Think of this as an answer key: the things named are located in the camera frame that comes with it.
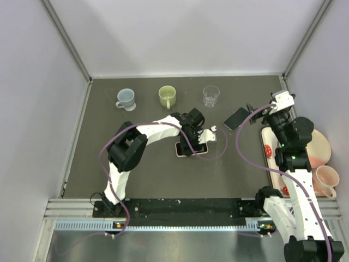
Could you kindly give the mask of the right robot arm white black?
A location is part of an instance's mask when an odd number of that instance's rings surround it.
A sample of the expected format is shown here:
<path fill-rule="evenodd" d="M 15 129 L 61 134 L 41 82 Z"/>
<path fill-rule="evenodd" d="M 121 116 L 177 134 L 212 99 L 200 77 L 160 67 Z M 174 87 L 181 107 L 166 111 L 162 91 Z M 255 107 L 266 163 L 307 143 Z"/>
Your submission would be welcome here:
<path fill-rule="evenodd" d="M 286 207 L 277 189 L 263 188 L 256 195 L 254 208 L 273 220 L 284 241 L 286 261 L 340 261 L 344 245 L 333 239 L 323 221 L 312 182 L 306 147 L 312 140 L 314 124 L 306 117 L 291 117 L 294 98 L 294 94 L 281 91 L 272 94 L 268 105 L 258 109 L 247 105 L 246 120 L 254 123 L 261 118 L 279 143 L 273 171 L 282 177 L 292 206 Z"/>

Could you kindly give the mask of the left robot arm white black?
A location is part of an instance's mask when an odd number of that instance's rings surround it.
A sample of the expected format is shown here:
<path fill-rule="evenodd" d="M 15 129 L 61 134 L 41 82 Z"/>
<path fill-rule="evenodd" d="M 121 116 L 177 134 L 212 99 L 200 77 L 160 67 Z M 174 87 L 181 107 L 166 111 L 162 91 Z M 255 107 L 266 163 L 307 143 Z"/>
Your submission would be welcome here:
<path fill-rule="evenodd" d="M 123 123 L 117 137 L 103 151 L 108 154 L 108 184 L 101 200 L 95 202 L 93 217 L 116 217 L 124 209 L 125 188 L 132 169 L 140 162 L 146 146 L 169 137 L 175 143 L 177 157 L 208 152 L 207 142 L 216 140 L 216 127 L 203 129 L 204 116 L 196 109 L 189 113 L 171 113 L 165 118 L 144 125 Z"/>

